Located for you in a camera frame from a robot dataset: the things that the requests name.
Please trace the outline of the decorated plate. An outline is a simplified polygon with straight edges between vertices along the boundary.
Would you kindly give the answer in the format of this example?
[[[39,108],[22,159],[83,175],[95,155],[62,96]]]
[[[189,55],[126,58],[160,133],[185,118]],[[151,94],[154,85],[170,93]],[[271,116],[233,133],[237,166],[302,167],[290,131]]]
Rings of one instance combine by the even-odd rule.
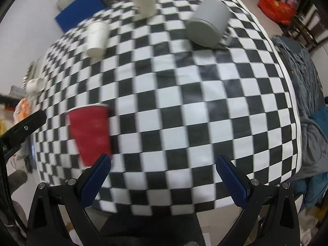
[[[33,78],[35,66],[36,66],[35,61],[31,62],[30,65],[28,66],[26,75],[24,76],[23,81],[22,81],[22,89],[25,89],[27,82]]]

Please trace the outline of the grey ribbed cup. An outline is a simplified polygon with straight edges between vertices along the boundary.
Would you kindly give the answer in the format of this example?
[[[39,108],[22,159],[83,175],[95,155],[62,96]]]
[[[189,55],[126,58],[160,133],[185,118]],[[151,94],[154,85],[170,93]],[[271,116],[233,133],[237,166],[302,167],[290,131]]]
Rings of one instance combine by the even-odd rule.
[[[202,47],[211,49],[227,48],[232,35],[229,20],[232,12],[219,0],[204,0],[187,21],[187,38]]]

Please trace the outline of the checkered black white tablecloth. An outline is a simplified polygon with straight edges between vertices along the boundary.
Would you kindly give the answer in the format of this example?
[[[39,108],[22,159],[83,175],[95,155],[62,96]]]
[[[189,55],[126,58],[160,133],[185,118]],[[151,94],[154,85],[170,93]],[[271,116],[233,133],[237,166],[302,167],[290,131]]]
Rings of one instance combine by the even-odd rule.
[[[300,120],[291,79],[259,21],[240,0],[219,0],[232,17],[232,41],[211,49],[187,38],[204,0],[156,0],[136,20],[120,1],[92,20],[109,24],[103,60],[88,57],[89,20],[69,30],[44,62],[36,104],[47,122],[34,134],[40,179],[51,185],[85,166],[66,112],[110,108],[113,162],[93,207],[135,215],[186,214],[230,205],[215,169],[224,154],[250,178],[277,185],[301,168]]]

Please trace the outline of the red ribbed paper cup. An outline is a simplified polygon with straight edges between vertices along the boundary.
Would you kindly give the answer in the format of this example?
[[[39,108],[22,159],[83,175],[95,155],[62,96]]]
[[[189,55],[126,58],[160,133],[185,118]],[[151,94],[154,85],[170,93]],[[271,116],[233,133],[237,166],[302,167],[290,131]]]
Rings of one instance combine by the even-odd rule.
[[[85,166],[93,166],[102,154],[111,155],[109,107],[106,104],[75,107],[66,115],[69,134],[75,140]]]

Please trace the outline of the white paper cup with calligraphy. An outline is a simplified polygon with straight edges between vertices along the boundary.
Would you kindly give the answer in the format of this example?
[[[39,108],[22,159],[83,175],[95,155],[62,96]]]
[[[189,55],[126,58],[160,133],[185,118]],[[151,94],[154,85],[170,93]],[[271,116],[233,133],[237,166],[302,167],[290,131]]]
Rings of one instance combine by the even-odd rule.
[[[101,58],[105,54],[109,36],[109,25],[105,21],[95,21],[87,27],[86,54],[91,58]]]

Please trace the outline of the red plastic bag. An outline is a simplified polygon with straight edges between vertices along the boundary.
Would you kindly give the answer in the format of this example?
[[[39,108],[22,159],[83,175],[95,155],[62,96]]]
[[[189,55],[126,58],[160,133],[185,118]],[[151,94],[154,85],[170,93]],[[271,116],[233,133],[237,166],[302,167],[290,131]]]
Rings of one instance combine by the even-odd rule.
[[[277,24],[290,25],[296,15],[296,7],[277,0],[259,0],[259,9]]]

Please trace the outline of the white bamboo print paper cup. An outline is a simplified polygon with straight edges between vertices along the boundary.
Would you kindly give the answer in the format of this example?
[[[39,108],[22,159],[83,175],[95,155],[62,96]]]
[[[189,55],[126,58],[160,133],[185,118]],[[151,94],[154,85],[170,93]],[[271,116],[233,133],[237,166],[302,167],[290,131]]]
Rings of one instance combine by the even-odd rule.
[[[44,90],[46,80],[44,78],[34,78],[26,83],[25,90],[28,94],[39,93]]]

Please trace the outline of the orange tissue pack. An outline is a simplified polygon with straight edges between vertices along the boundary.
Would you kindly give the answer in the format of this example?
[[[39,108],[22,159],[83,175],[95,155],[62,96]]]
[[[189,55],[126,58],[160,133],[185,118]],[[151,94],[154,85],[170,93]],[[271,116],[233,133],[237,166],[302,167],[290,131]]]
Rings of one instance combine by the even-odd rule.
[[[14,123],[17,124],[20,121],[24,120],[31,114],[31,104],[28,98],[23,98],[15,107],[15,111],[13,113]]]

